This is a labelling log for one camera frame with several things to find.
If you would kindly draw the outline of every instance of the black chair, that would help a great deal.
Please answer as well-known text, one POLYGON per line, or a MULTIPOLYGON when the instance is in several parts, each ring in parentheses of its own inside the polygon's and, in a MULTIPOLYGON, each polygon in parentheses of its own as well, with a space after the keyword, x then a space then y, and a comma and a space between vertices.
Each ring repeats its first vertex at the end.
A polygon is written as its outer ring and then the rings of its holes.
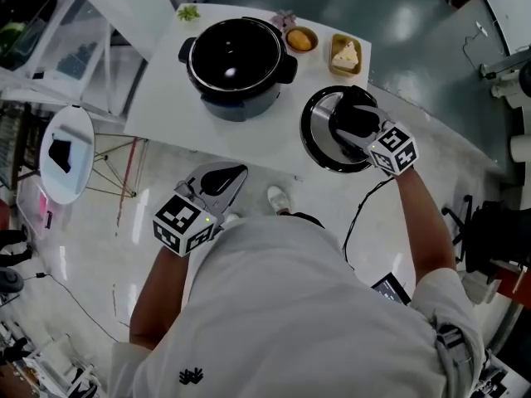
POLYGON ((442 214, 449 214, 459 228, 453 244, 462 242, 456 261, 465 260, 466 271, 491 274, 491 260, 531 266, 531 209, 513 211, 502 202, 485 201, 472 214, 472 196, 465 196, 465 202, 465 221, 449 208, 443 208, 442 214))

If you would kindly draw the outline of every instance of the black handle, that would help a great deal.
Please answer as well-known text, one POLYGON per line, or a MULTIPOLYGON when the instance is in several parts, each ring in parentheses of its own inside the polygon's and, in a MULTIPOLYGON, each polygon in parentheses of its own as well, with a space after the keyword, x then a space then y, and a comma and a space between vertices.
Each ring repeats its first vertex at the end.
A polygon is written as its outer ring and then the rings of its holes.
POLYGON ((46 222, 46 225, 44 226, 45 229, 50 229, 51 226, 51 218, 53 217, 53 214, 48 211, 48 221, 46 222))
POLYGON ((179 51, 179 55, 178 55, 179 62, 182 62, 182 63, 187 62, 188 55, 190 54, 190 49, 192 48, 192 44, 194 41, 196 41, 195 36, 192 36, 185 40, 185 42, 181 46, 181 50, 179 51))
POLYGON ((276 82, 281 84, 290 84, 297 73, 297 60, 290 55, 285 55, 282 64, 279 67, 279 76, 276 82))
POLYGON ((258 22, 259 24, 263 25, 264 27, 272 31, 277 37, 279 37, 280 39, 282 38, 282 32, 278 28, 273 27, 269 22, 262 21, 261 19, 258 19, 257 17, 241 17, 241 19, 249 19, 250 21, 258 22))

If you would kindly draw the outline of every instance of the shoe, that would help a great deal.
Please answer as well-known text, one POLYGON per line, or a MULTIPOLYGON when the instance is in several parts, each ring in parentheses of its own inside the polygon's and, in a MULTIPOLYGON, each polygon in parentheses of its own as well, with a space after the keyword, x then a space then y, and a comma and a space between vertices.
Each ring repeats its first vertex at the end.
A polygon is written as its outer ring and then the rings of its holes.
POLYGON ((286 194, 277 186, 270 186, 267 189, 267 199, 273 207, 276 215, 283 212, 291 212, 290 199, 286 194))
POLYGON ((241 217, 238 214, 234 212, 229 212, 225 217, 225 221, 223 222, 223 224, 228 224, 230 222, 233 222, 234 220, 239 220, 240 218, 241 217))

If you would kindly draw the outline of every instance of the black cable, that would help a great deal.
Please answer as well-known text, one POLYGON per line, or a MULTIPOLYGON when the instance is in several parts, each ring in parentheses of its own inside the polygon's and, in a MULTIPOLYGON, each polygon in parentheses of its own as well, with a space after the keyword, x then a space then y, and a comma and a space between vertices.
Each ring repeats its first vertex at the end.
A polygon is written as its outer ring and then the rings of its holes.
POLYGON ((343 256, 345 257, 345 261, 347 261, 348 263, 348 258, 347 258, 347 244, 348 244, 348 239, 350 239, 350 235, 352 234, 352 230, 354 228, 354 224, 356 224, 356 220, 358 219, 358 215, 359 213, 362 211, 362 208, 363 208, 363 205, 365 205, 365 202, 367 201, 367 199, 374 193, 376 192, 377 190, 381 189, 382 187, 384 187, 386 184, 388 184, 389 182, 391 182, 392 180, 394 180, 395 177, 391 177, 389 178, 388 180, 386 180, 385 182, 380 182, 378 183, 374 189, 372 189, 369 193, 367 193, 367 195, 365 195, 364 199, 362 200, 362 203, 360 203, 358 205, 358 211, 356 212, 356 215, 354 216, 354 219, 352 220, 352 222, 350 223, 350 228, 348 229, 348 233, 347 233, 347 237, 345 237, 345 242, 343 243, 343 248, 342 248, 342 251, 343 251, 343 256))
POLYGON ((474 62, 471 60, 471 58, 468 56, 468 54, 466 53, 466 50, 465 50, 465 47, 467 47, 470 43, 468 42, 468 39, 472 39, 475 40, 475 38, 481 34, 481 32, 478 32, 475 36, 467 36, 465 37, 465 44, 463 45, 463 53, 465 53, 465 56, 466 56, 466 59, 468 59, 468 62, 470 62, 470 64, 472 65, 472 68, 474 68, 474 70, 477 70, 477 68, 475 67, 474 65, 474 62))
POLYGON ((90 318, 90 320, 92 320, 92 321, 94 322, 94 324, 95 324, 96 326, 98 326, 98 327, 101 329, 101 331, 102 331, 103 333, 105 333, 105 334, 106 334, 108 337, 110 337, 113 341, 118 342, 118 340, 117 340, 116 338, 114 338, 113 336, 111 336, 111 335, 109 334, 109 332, 107 332, 107 331, 101 326, 101 324, 99 324, 97 321, 95 321, 95 320, 92 318, 92 316, 86 312, 86 310, 83 308, 83 306, 80 304, 80 302, 76 299, 76 297, 72 294, 72 292, 71 292, 71 291, 70 291, 70 290, 69 290, 69 289, 68 289, 63 283, 57 281, 56 278, 55 278, 53 275, 51 275, 51 274, 45 274, 45 273, 37 273, 37 274, 34 275, 33 277, 28 277, 27 279, 24 279, 24 280, 35 279, 35 278, 37 278, 37 279, 42 279, 43 277, 50 277, 54 282, 56 282, 57 284, 59 284, 59 285, 60 285, 60 286, 61 286, 61 287, 62 287, 62 288, 63 288, 63 289, 64 289, 64 290, 65 290, 65 291, 71 296, 71 298, 74 299, 74 301, 76 301, 77 305, 79 306, 79 308, 81 308, 81 310, 83 311, 83 313, 85 313, 86 316, 87 316, 88 318, 90 318))

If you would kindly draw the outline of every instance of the white t-shirt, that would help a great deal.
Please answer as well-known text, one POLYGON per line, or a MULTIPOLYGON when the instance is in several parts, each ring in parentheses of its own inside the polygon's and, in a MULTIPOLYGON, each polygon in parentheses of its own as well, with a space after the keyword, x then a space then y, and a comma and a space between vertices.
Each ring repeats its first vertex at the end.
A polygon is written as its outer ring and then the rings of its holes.
POLYGON ((438 313, 481 361, 455 271, 429 273, 407 307, 360 282, 326 230, 290 216, 245 220, 217 237, 152 352, 114 345, 109 395, 440 397, 446 376, 428 321, 438 313))

